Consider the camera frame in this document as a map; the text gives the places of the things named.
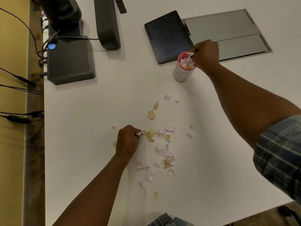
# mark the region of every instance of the black strap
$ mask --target black strap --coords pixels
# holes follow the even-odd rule
[[[122,0],[115,0],[121,14],[126,13],[126,7]]]

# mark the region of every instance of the shirt sleeve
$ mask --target shirt sleeve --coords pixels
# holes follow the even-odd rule
[[[263,177],[301,204],[301,115],[279,121],[263,132],[253,162]]]

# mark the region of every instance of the hand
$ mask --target hand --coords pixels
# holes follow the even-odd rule
[[[195,52],[193,61],[203,72],[209,72],[219,65],[219,44],[212,40],[205,40],[194,46],[190,52]]]
[[[118,132],[115,155],[125,160],[127,164],[133,157],[139,144],[140,136],[135,136],[137,132],[141,132],[141,130],[134,128],[132,125],[127,125]]]

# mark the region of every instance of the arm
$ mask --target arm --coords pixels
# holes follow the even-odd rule
[[[193,49],[193,60],[212,81],[222,108],[238,134],[255,149],[259,135],[284,118],[301,114],[290,101],[277,96],[219,64],[217,42],[206,40]]]
[[[70,203],[53,226],[106,226],[124,169],[139,144],[141,130],[128,125],[119,130],[116,153],[103,170]]]

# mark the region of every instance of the person's left hand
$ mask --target person's left hand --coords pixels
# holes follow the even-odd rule
[[[137,150],[140,136],[135,136],[135,133],[138,132],[141,130],[132,125],[127,125],[118,132],[115,155],[126,160],[127,163]]]

